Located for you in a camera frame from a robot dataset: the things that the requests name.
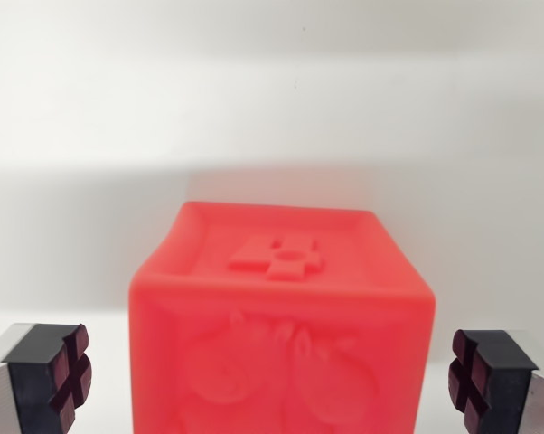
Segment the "gripper left finger with black rubber pad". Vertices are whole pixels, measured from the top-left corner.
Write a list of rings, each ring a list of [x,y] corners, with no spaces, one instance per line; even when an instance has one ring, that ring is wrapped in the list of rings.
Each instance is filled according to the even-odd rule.
[[[0,335],[0,433],[67,433],[89,396],[83,324],[13,324]]]

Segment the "gripper right finger with black rubber pad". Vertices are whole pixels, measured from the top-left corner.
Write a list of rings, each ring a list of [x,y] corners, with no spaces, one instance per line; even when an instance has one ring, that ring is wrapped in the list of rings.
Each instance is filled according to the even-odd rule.
[[[521,330],[455,332],[454,407],[473,434],[544,433],[544,347]]]

